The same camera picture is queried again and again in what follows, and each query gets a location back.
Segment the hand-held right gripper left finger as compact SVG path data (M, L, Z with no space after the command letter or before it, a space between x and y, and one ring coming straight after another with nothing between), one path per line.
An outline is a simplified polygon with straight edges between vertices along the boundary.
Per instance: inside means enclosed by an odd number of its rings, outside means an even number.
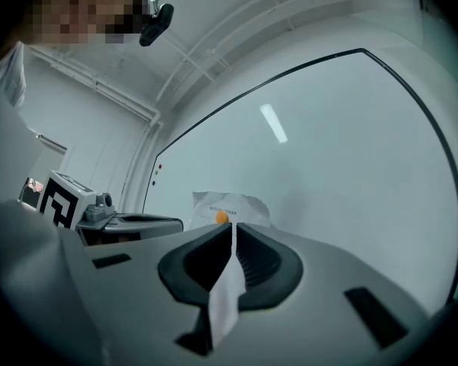
M85 247L61 238L102 365L232 365L213 348L209 291L231 256L231 225Z

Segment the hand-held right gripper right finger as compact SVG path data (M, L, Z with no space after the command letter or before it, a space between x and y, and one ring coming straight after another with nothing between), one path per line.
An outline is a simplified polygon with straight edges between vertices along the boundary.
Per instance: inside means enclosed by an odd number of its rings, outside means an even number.
M215 365L387 364L427 320L396 283L327 243L242 223L237 257L247 290Z

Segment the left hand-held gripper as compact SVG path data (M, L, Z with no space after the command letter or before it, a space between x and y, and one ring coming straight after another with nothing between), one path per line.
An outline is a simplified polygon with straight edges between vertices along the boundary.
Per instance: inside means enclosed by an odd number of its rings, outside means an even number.
M37 209L55 226L75 232L84 246L152 239L183 231L183 222L177 218L116 214L109 193L94 191L55 171L48 175Z

